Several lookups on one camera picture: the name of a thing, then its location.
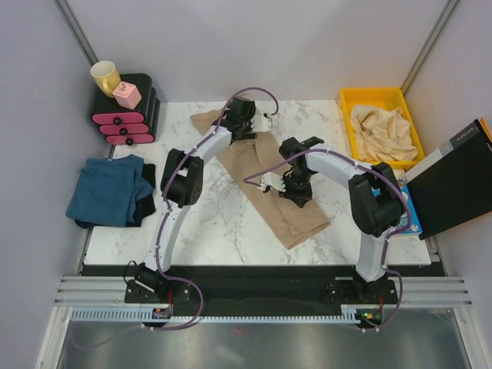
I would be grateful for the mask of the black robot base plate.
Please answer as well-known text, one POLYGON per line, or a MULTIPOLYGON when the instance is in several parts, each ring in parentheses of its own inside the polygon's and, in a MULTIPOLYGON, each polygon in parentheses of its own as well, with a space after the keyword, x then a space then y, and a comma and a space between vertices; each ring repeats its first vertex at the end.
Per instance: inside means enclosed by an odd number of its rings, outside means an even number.
POLYGON ((139 265, 124 275, 125 303, 170 304, 181 316, 328 316, 397 302, 391 279, 366 282, 347 266, 173 266, 162 277, 139 265))

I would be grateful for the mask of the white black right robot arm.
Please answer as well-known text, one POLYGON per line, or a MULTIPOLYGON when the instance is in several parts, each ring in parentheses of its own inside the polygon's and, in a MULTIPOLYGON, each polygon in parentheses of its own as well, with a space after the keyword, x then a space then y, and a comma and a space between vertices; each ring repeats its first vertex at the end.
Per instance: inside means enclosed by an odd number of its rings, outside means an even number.
POLYGON ((279 153, 291 166, 282 176, 281 198, 303 208, 313 196, 311 177, 324 175, 348 190, 351 215, 361 231, 356 271, 361 278, 352 283, 353 296, 370 302, 380 293, 377 280, 386 273, 389 239, 400 233, 397 226, 411 211, 390 165, 365 165, 331 150, 323 140, 289 138, 279 153))

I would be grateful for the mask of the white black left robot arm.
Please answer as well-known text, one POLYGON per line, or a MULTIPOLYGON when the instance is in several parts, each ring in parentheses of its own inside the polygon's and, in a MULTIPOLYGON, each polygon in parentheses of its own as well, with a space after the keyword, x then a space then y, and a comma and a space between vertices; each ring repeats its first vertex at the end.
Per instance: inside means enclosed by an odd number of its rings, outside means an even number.
POLYGON ((157 304, 167 299, 170 281, 161 272, 170 268, 181 225, 201 196, 204 166, 234 141, 256 137, 255 113, 252 100, 233 98, 197 144, 187 151, 169 151, 161 179, 163 205, 159 225, 147 256, 127 282, 125 302, 157 304))

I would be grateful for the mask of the tan beige t shirt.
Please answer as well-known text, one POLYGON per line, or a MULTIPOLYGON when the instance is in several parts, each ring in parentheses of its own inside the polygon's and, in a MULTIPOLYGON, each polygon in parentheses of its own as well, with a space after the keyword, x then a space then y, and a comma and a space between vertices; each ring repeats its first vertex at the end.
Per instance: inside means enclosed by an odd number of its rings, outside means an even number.
POLYGON ((314 200, 299 208, 293 201, 282 198, 287 184, 281 176, 289 170, 289 165, 267 173, 266 181, 262 177, 247 179, 283 161, 278 149, 272 133, 260 132, 254 139, 232 143, 218 153, 218 160, 275 237, 286 249, 291 249, 323 231, 330 221, 314 200))

